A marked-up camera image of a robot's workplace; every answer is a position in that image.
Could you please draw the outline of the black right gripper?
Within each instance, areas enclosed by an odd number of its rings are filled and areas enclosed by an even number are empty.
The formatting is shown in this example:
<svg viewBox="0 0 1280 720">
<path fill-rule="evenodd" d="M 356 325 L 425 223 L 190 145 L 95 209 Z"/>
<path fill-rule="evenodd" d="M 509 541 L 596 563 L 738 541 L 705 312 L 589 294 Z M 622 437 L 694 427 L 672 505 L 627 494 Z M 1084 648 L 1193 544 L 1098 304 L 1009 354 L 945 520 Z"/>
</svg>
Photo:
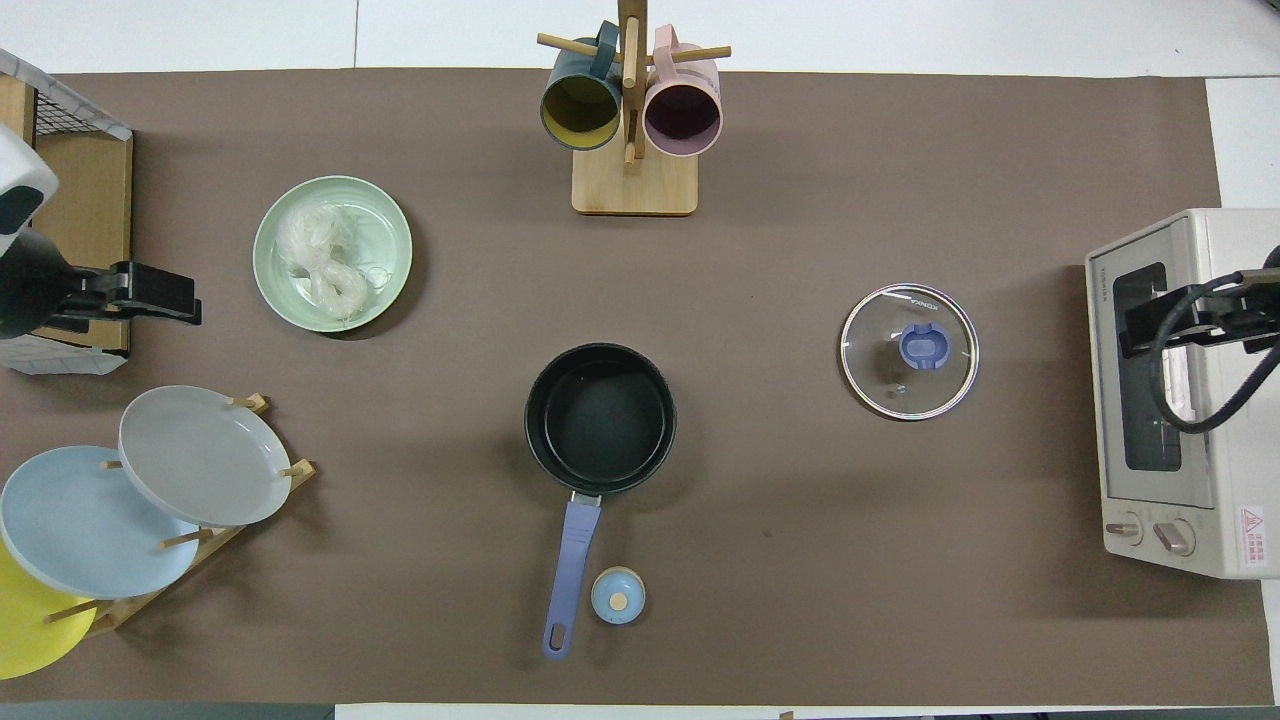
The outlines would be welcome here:
<svg viewBox="0 0 1280 720">
<path fill-rule="evenodd" d="M 1279 269 L 1260 268 L 1240 272 L 1242 281 L 1226 290 L 1216 290 L 1220 301 L 1220 343 L 1242 343 L 1245 354 L 1270 350 L 1279 333 Z M 1172 290 L 1138 302 L 1120 313 L 1119 343 L 1125 359 L 1139 357 L 1155 348 L 1158 331 L 1166 316 L 1189 295 L 1189 290 Z M 1217 329 L 1211 315 L 1194 301 L 1171 324 L 1165 348 L 1184 345 L 1211 346 L 1217 342 Z"/>
</svg>

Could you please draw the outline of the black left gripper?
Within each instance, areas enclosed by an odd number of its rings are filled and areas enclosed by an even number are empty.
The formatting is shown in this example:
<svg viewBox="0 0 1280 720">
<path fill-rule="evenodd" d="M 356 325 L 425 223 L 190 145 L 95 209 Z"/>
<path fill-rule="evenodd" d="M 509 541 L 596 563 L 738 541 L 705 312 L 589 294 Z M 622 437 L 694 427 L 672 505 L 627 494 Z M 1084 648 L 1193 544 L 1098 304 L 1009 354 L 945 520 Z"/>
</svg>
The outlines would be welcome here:
<svg viewBox="0 0 1280 720">
<path fill-rule="evenodd" d="M 58 331 L 88 331 L 90 323 L 128 322 L 150 316 L 201 325 L 202 304 L 195 281 L 142 263 L 115 263 L 108 269 L 73 266 L 59 279 L 45 325 Z M 116 299 L 124 309 L 116 307 Z M 160 304 L 142 300 L 163 300 Z"/>
</svg>

